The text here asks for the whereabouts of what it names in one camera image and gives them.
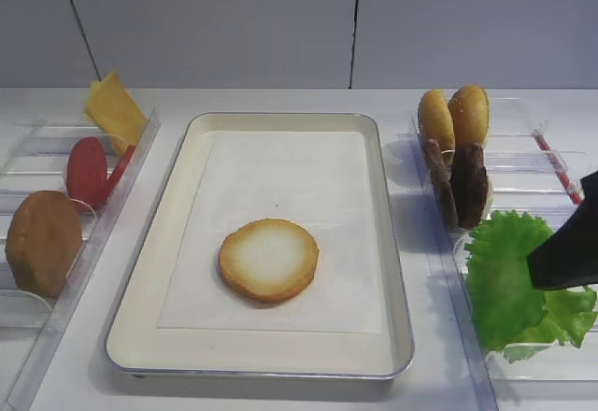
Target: bottom bun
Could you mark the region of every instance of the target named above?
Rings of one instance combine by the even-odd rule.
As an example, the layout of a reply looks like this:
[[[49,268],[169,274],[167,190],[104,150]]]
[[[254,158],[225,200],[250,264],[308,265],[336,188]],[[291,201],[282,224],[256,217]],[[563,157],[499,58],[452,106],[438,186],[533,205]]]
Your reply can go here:
[[[222,243],[221,278],[239,294],[276,304],[299,294],[313,280],[320,250],[303,227],[287,220],[251,222]]]

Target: white tray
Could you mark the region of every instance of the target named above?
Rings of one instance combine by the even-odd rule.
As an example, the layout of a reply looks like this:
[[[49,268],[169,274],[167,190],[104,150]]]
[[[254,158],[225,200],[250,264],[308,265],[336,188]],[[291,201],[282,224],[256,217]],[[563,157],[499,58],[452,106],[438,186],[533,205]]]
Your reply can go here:
[[[273,308],[215,274],[224,236],[286,218],[320,246],[316,278]],[[395,378],[414,351],[377,127],[359,115],[194,119],[106,352],[137,375]]]

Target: lettuce leaf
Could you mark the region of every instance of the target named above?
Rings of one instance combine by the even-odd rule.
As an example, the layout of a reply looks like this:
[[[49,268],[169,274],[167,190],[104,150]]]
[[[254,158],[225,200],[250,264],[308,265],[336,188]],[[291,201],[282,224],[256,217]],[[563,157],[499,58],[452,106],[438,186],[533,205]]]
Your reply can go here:
[[[548,311],[545,319],[562,329],[563,335],[557,337],[559,343],[569,341],[573,346],[581,347],[584,336],[598,316],[592,311],[596,305],[596,291],[586,287],[584,291],[546,291],[544,296]]]
[[[598,317],[596,291],[540,291],[530,280],[527,255],[552,235],[544,220],[496,211],[470,234],[465,284],[482,346],[509,362],[555,341],[581,347]]]
[[[493,212],[471,233],[465,284],[485,349],[503,349],[546,315],[544,292],[532,286],[526,258],[551,234],[543,220],[514,211]]]

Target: red tomato slice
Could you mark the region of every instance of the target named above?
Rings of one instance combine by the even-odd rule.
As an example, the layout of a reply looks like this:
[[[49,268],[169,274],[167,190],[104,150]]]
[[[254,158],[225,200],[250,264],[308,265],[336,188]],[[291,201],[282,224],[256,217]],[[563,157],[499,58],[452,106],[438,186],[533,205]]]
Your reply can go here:
[[[71,149],[66,166],[66,191],[69,197],[97,208],[99,205],[93,197],[106,183],[107,161],[102,143],[96,137],[79,140]],[[75,207],[89,211],[88,207],[79,203],[75,203]]]
[[[93,202],[95,204],[103,206],[107,202],[108,198],[110,197],[110,194],[112,194],[117,184],[121,180],[121,177],[124,174],[124,170],[131,161],[134,152],[135,145],[129,145],[124,154],[122,154],[119,163],[116,165],[114,170],[112,170],[112,173],[110,174],[110,177],[108,178],[106,184],[104,184],[104,186],[93,197]]]

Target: yellow cheese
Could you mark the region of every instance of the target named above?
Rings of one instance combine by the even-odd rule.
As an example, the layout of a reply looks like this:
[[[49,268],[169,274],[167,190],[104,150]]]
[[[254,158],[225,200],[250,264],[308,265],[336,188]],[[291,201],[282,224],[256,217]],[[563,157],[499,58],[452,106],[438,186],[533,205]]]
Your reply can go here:
[[[139,142],[148,120],[124,89],[116,72],[110,72],[102,82],[92,83],[85,115],[107,134],[118,136],[112,137],[112,144],[119,154]]]

